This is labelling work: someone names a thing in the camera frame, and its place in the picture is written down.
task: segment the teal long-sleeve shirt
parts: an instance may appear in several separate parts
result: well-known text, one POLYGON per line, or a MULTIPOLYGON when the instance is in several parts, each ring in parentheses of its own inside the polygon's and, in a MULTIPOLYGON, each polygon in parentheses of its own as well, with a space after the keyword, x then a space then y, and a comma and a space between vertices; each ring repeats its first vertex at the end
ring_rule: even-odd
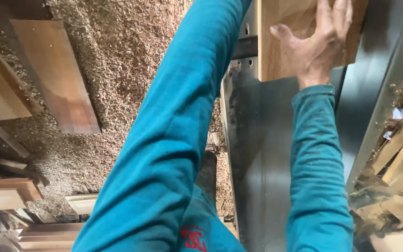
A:
MULTIPOLYGON (((195 0, 73 252, 244 251, 194 186, 214 100, 250 0, 195 0)), ((351 251, 331 86, 293 100, 288 251, 351 251)))

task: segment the jointer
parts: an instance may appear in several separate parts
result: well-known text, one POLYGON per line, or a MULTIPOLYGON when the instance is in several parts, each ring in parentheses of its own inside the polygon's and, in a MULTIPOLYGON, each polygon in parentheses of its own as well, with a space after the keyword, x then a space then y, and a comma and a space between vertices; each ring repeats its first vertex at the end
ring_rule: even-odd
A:
MULTIPOLYGON (((239 240, 250 252, 283 252, 290 208, 295 77, 258 80, 257 4, 245 15, 222 80, 220 106, 239 240)), ((371 0, 354 64, 331 74, 350 192, 403 88, 403 0, 371 0)))

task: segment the person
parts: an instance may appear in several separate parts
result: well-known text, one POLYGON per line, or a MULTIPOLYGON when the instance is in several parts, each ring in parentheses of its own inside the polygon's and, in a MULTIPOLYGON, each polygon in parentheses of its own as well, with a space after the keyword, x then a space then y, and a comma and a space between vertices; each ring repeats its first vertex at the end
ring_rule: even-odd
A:
MULTIPOLYGON (((221 79, 251 0, 195 0, 181 22, 73 252, 244 251, 194 185, 221 79)), ((287 251, 351 251, 329 74, 352 22, 351 0, 318 0, 315 34, 271 27, 299 81, 293 98, 287 251)))

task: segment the hand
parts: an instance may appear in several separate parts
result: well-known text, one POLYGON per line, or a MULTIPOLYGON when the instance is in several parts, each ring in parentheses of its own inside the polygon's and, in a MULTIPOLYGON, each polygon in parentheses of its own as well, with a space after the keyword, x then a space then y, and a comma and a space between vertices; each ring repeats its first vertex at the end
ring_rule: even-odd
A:
POLYGON ((288 54, 300 90, 329 83, 330 71, 343 56, 351 23, 351 0, 336 0, 333 10, 328 0, 318 0, 316 29, 312 37, 298 39, 286 25, 271 26, 270 32, 281 40, 282 49, 288 54))

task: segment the floor covered in sawdust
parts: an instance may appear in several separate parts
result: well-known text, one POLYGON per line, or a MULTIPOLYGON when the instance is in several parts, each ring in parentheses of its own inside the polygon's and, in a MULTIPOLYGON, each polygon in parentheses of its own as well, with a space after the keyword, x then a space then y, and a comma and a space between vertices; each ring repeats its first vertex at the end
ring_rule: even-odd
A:
MULTIPOLYGON (((33 117, 0 121, 0 125, 30 152, 20 158, 0 141, 0 158, 29 164, 47 180, 42 201, 28 202, 43 221, 74 214, 64 196, 98 192, 137 116, 141 102, 179 23, 188 0, 47 0, 56 20, 63 20, 74 44, 87 91, 102 125, 100 135, 64 135, 40 94, 0 31, 0 53, 23 80, 22 89, 40 103, 33 117)), ((217 133, 224 144, 219 101, 216 101, 208 143, 217 133)), ((217 201, 220 216, 233 215, 227 153, 218 155, 217 201)))

